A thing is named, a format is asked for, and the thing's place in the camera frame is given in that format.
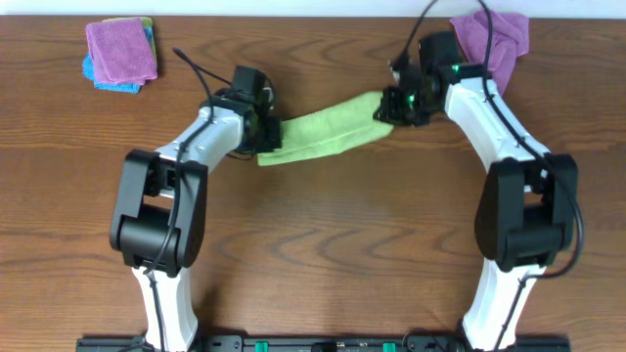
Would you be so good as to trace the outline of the light green microfiber cloth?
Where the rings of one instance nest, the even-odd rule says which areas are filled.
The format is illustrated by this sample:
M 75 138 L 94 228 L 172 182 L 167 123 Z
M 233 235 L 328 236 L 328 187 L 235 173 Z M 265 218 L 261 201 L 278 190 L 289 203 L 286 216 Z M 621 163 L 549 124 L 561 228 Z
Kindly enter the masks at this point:
M 283 121 L 282 146 L 259 154 L 259 166 L 278 165 L 336 155 L 388 136 L 393 126 L 373 119 L 381 91 Z

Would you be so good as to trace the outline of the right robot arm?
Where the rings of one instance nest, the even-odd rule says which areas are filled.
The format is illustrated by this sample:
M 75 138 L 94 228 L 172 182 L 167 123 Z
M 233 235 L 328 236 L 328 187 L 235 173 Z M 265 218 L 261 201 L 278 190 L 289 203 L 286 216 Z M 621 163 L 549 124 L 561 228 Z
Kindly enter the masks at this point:
M 373 118 L 396 126 L 420 126 L 444 113 L 461 128 L 486 178 L 474 218 L 483 266 L 473 302 L 460 321 L 461 337 L 450 351 L 555 351 L 567 342 L 529 341 L 516 325 L 531 289 L 564 276 L 550 272 L 569 246 L 579 253 L 584 238 L 576 201 L 578 169 L 568 154 L 553 154 L 516 119 L 495 81 L 478 64 L 392 66 L 395 83 L 385 88 Z

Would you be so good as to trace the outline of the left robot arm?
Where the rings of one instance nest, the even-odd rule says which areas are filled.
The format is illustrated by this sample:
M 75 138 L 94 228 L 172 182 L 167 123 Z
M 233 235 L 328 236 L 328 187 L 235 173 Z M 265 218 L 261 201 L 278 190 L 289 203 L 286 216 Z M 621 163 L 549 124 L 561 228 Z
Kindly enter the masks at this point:
M 142 291 L 148 329 L 142 348 L 187 351 L 199 320 L 191 302 L 191 267 L 205 232 L 209 174 L 228 154 L 280 145 L 269 98 L 213 97 L 175 139 L 125 157 L 110 243 Z

